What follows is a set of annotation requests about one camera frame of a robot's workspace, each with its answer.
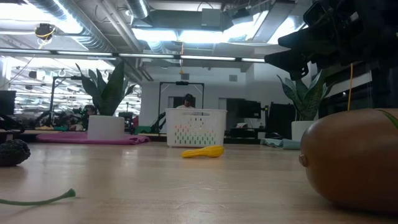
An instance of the snake plant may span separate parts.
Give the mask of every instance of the snake plant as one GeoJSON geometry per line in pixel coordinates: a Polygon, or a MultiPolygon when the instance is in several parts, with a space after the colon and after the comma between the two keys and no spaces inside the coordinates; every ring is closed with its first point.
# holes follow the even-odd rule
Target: snake plant
{"type": "Polygon", "coordinates": [[[86,93],[93,97],[93,104],[100,115],[113,116],[120,102],[125,96],[132,93],[135,85],[128,86],[124,79],[124,62],[119,63],[113,70],[108,83],[103,80],[101,72],[97,69],[96,74],[88,70],[89,77],[82,74],[80,67],[76,64],[81,74],[81,83],[86,93]]]}
{"type": "Polygon", "coordinates": [[[301,79],[294,83],[292,80],[285,78],[285,82],[283,82],[278,76],[285,95],[294,103],[300,121],[313,121],[317,115],[321,101],[329,94],[334,85],[326,85],[326,76],[327,73],[322,70],[309,87],[301,79]]]}

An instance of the potted plant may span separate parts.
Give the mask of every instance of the potted plant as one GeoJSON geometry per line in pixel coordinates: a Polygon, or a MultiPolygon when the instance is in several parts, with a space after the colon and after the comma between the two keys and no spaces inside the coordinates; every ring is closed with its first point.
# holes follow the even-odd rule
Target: potted plant
{"type": "Polygon", "coordinates": [[[292,122],[292,139],[294,141],[300,141],[305,130],[313,124],[321,101],[329,94],[333,87],[333,84],[326,85],[326,76],[327,72],[322,70],[309,87],[301,79],[294,83],[292,80],[285,78],[285,82],[283,82],[280,76],[278,76],[284,93],[293,101],[298,114],[298,121],[292,122]]]}
{"type": "Polygon", "coordinates": [[[135,85],[127,88],[128,81],[124,80],[124,62],[119,63],[113,70],[106,83],[101,72],[96,74],[88,70],[89,78],[81,73],[81,83],[86,93],[93,97],[93,104],[99,115],[91,115],[88,121],[88,139],[118,140],[124,137],[124,118],[115,117],[114,112],[125,96],[132,93],[135,85]]]}

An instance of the green stem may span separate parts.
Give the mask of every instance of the green stem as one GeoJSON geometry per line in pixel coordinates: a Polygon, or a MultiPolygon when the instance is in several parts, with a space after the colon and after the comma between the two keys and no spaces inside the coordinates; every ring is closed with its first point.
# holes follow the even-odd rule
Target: green stem
{"type": "Polygon", "coordinates": [[[65,199],[65,198],[70,198],[70,197],[75,197],[76,192],[73,189],[69,189],[68,192],[64,193],[61,196],[51,198],[48,200],[43,200],[43,201],[38,201],[38,202],[15,202],[15,201],[10,201],[10,200],[4,200],[0,199],[0,204],[5,204],[5,205],[18,205],[18,206],[33,206],[33,205],[45,205],[48,203],[56,202],[57,200],[65,199]]]}

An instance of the brown round object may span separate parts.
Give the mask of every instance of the brown round object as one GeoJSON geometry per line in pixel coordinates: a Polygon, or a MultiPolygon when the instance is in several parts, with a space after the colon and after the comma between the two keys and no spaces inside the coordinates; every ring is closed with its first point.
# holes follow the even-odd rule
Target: brown round object
{"type": "MultiPolygon", "coordinates": [[[[398,110],[385,109],[398,118],[398,110]]],[[[378,110],[327,116],[303,135],[313,188],[344,207],[398,213],[398,129],[378,110]]]]}

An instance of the blue cloth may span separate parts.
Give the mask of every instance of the blue cloth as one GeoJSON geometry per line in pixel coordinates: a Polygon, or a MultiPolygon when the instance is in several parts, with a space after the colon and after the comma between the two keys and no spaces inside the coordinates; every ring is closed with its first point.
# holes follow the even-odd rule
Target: blue cloth
{"type": "Polygon", "coordinates": [[[295,149],[300,150],[300,141],[293,141],[290,139],[266,139],[263,138],[260,144],[278,149],[295,149]]]}

